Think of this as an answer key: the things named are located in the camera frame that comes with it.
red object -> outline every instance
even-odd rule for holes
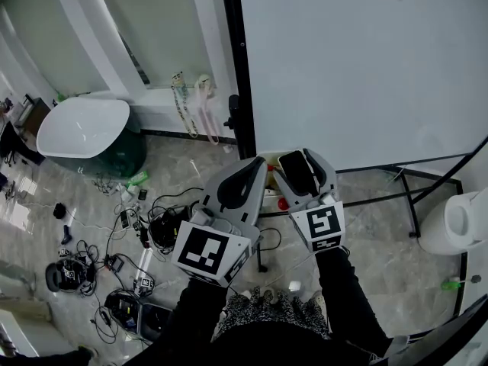
[[[282,211],[286,211],[288,210],[290,207],[288,206],[288,202],[286,199],[284,198],[280,198],[280,200],[278,201],[278,207],[280,210]]]

tiled floor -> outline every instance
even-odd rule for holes
[[[237,159],[234,150],[230,154],[222,146],[212,146],[190,140],[165,137],[148,137],[148,156],[144,169],[149,180],[144,188],[149,190],[147,212],[153,200],[161,194],[174,194],[189,187],[203,187],[205,181],[218,169]],[[74,294],[53,294],[43,280],[48,263],[56,261],[59,241],[63,235],[63,222],[52,215],[51,207],[27,205],[22,202],[54,205],[63,202],[75,217],[85,224],[112,227],[116,216],[114,207],[120,203],[117,195],[106,197],[92,184],[90,178],[61,169],[50,161],[41,167],[31,167],[18,162],[11,168],[2,165],[0,172],[15,179],[18,184],[24,178],[34,180],[24,200],[5,203],[0,197],[0,260],[14,263],[35,272],[37,296],[50,302],[54,323],[73,344],[85,343],[96,347],[101,361],[116,364],[141,351],[140,342],[127,341],[120,333],[114,345],[105,345],[98,338],[90,323],[98,306],[95,297],[81,298]],[[370,197],[401,192],[401,182],[392,181],[394,174],[379,170],[353,172],[339,175],[339,193],[344,202],[359,201]],[[411,188],[429,184],[430,181],[408,177]],[[419,219],[438,202],[455,194],[452,185],[444,185],[417,205]],[[199,198],[198,191],[191,191],[178,198],[163,198],[161,203],[189,204]],[[449,276],[457,275],[459,257],[429,255],[423,252],[414,239],[409,211],[404,198],[384,201],[368,206],[352,207],[345,211],[347,225],[346,246],[351,250],[350,259],[380,324],[388,335],[409,334],[437,326],[450,318],[454,309],[456,292],[442,292],[440,283]],[[258,273],[255,257],[251,258],[233,282],[233,288],[244,291],[250,287],[272,284],[287,287],[291,280],[301,281],[303,298],[319,289],[318,271],[313,257],[302,244],[291,221],[287,217],[263,219],[261,229],[277,227],[283,236],[280,247],[263,252],[263,264],[268,272]],[[109,232],[84,228],[72,223],[75,242],[84,239],[98,246],[104,254]],[[274,231],[265,233],[262,248],[276,245]],[[68,245],[75,249],[75,242]],[[109,250],[122,252],[139,262],[143,247],[134,231],[123,239],[113,241]],[[148,271],[156,277],[157,288],[151,301],[173,307],[188,279],[170,262],[161,262],[162,256],[154,255]],[[122,281],[132,283],[135,270],[125,265],[120,272]],[[98,275],[96,294],[103,302],[107,294],[117,287],[117,279],[109,271]]]

phone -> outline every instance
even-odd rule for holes
[[[147,190],[141,190],[141,191],[139,191],[139,197],[137,197],[137,199],[139,201],[145,201],[146,196],[147,196]]]
[[[120,221],[122,222],[122,229],[129,227],[129,217],[127,216],[127,212],[125,210],[120,213]]]
[[[311,193],[313,197],[319,194],[310,167],[300,150],[280,156],[278,162],[284,175],[297,193]]]

freestanding bathtub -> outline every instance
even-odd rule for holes
[[[129,178],[146,160],[146,139],[127,128],[129,113],[120,100],[62,101],[40,125],[37,150],[84,175]]]

person's arm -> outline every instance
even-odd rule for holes
[[[220,312],[226,306],[226,295],[225,287],[191,279],[161,336],[127,365],[154,362],[158,357],[167,360],[178,354],[186,358],[198,356],[212,339]]]
[[[384,355],[391,339],[376,320],[346,252],[333,248],[315,257],[333,338]]]

